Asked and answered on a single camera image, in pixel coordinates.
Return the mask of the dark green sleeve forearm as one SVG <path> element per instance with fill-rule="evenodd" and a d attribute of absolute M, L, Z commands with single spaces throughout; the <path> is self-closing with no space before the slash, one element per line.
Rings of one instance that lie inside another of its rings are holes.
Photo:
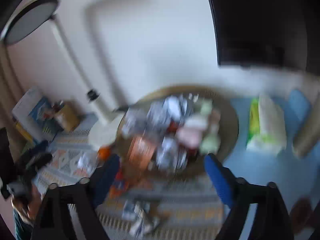
<path fill-rule="evenodd" d="M 15 238 L 17 240 L 31 240 L 33 224 L 16 209 L 13 210 L 15 222 Z"/>

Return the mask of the person's left hand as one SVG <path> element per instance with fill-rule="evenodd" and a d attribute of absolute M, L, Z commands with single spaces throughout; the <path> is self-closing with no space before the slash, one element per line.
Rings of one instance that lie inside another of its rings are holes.
<path fill-rule="evenodd" d="M 12 197 L 11 204 L 14 211 L 18 212 L 20 218 L 26 224 L 33 225 L 39 208 L 42 204 L 42 195 L 38 191 L 38 188 L 32 184 L 31 188 L 31 202 L 25 207 L 17 198 Z"/>

